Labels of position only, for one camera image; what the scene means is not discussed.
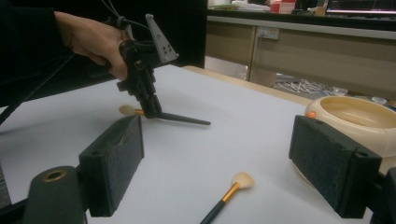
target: ceramic bowl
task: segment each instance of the ceramic bowl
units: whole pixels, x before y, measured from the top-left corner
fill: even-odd
[[[326,96],[305,110],[379,156],[396,156],[396,112],[376,103],[349,96]]]

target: table surface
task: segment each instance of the table surface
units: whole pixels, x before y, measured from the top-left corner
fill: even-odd
[[[294,117],[304,113],[305,100],[191,70],[155,69],[163,111],[212,124],[142,118],[145,158],[113,217],[88,212],[89,223],[199,223],[241,171],[255,186],[237,192],[213,223],[369,223],[369,210],[364,219],[341,219],[289,160]],[[21,105],[0,127],[11,201],[25,199],[39,173],[77,166],[78,154],[123,117],[118,108],[125,104],[139,107],[109,81]]]

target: human hand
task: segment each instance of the human hand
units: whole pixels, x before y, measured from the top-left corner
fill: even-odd
[[[62,12],[55,12],[55,18],[65,46],[99,65],[109,62],[109,72],[120,80],[126,79],[127,66],[119,51],[120,43],[128,39],[124,31]]]

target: brush bristles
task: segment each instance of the brush bristles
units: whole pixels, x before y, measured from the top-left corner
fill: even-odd
[[[122,105],[120,106],[119,111],[123,115],[134,115],[134,107],[131,105]]]
[[[251,188],[254,186],[254,179],[245,172],[241,172],[233,177],[233,183],[238,182],[240,189]]]

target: black brush handle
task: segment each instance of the black brush handle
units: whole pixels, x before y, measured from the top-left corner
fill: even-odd
[[[206,217],[204,218],[204,220],[202,220],[201,224],[208,224],[211,223],[213,221],[213,219],[215,219],[215,217],[218,215],[218,213],[221,211],[221,209],[224,207],[225,202],[223,200],[220,200],[216,206],[214,206],[212,208],[212,210],[210,210],[209,214],[206,215]]]

